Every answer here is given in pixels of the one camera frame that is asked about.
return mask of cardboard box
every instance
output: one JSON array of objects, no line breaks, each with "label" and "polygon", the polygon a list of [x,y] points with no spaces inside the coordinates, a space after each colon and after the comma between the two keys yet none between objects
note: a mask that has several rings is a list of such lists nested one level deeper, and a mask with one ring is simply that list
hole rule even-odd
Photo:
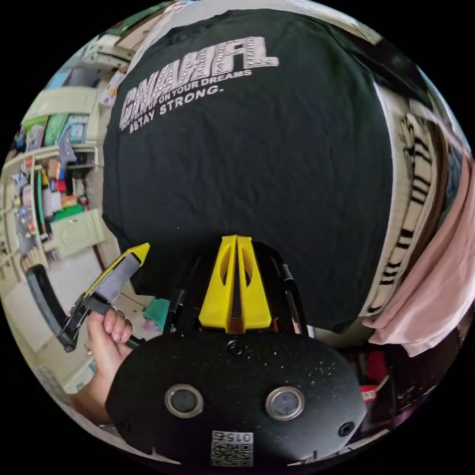
[{"label": "cardboard box", "polygon": [[56,158],[50,158],[48,163],[48,176],[50,178],[56,179],[56,176],[59,173],[59,162]]}]

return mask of finger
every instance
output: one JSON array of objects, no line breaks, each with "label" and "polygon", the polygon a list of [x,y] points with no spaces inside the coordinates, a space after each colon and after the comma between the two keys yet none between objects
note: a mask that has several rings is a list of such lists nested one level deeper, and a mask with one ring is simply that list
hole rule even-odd
[{"label": "finger", "polygon": [[86,318],[86,326],[91,348],[104,344],[107,334],[104,332],[104,316],[91,312]]},{"label": "finger", "polygon": [[127,345],[124,345],[123,343],[118,343],[117,344],[117,349],[119,350],[119,354],[124,360],[127,356],[130,355],[132,348],[129,348]]},{"label": "finger", "polygon": [[117,311],[117,318],[115,319],[114,328],[111,333],[111,337],[114,341],[119,341],[122,336],[122,332],[125,328],[125,315],[120,310]]},{"label": "finger", "polygon": [[107,334],[111,334],[114,331],[115,323],[117,321],[117,311],[110,308],[104,317],[104,330]]},{"label": "finger", "polygon": [[132,323],[131,321],[127,318],[125,320],[125,326],[124,326],[124,329],[122,330],[122,334],[120,336],[120,341],[122,343],[127,343],[127,341],[129,340],[129,338],[131,337],[132,335]]}]

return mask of black t-shirt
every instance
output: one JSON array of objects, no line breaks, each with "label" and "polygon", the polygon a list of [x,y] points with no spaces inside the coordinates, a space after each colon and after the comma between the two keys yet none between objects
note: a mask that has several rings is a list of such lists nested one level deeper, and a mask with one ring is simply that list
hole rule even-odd
[{"label": "black t-shirt", "polygon": [[175,29],[120,85],[104,143],[103,217],[149,242],[137,293],[168,298],[221,236],[280,252],[308,323],[354,321],[383,246],[390,142],[369,71],[314,20],[233,11]]}]

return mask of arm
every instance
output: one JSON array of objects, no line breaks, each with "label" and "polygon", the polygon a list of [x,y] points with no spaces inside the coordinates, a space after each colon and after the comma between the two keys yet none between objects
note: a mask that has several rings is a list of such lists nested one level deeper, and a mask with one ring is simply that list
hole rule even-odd
[{"label": "arm", "polygon": [[68,397],[79,414],[100,426],[110,422],[109,415],[105,410],[106,397],[104,397],[108,394],[108,388],[104,389],[104,384],[95,378],[96,376],[76,394],[68,394]]}]

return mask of metal ring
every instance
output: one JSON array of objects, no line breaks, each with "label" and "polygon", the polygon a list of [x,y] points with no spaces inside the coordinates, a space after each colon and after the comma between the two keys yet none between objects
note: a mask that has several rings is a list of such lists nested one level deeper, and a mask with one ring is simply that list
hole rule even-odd
[{"label": "metal ring", "polygon": [[[296,408],[289,414],[279,414],[276,412],[276,410],[273,407],[276,398],[279,395],[284,394],[284,393],[290,393],[294,395],[295,398],[297,399]],[[305,406],[305,398],[303,397],[303,394],[297,388],[292,387],[292,386],[282,386],[282,387],[278,387],[277,389],[274,389],[267,396],[266,404],[265,404],[267,414],[269,414],[269,416],[271,416],[272,419],[276,421],[289,421],[290,419],[296,418],[302,413],[304,406]]]},{"label": "metal ring", "polygon": [[[194,396],[196,404],[191,411],[180,411],[173,406],[172,399],[178,391],[188,391]],[[191,417],[197,416],[203,410],[203,396],[201,396],[200,392],[196,388],[190,386],[189,384],[176,384],[166,392],[165,406],[174,416],[180,417],[182,419],[189,419]]]}]

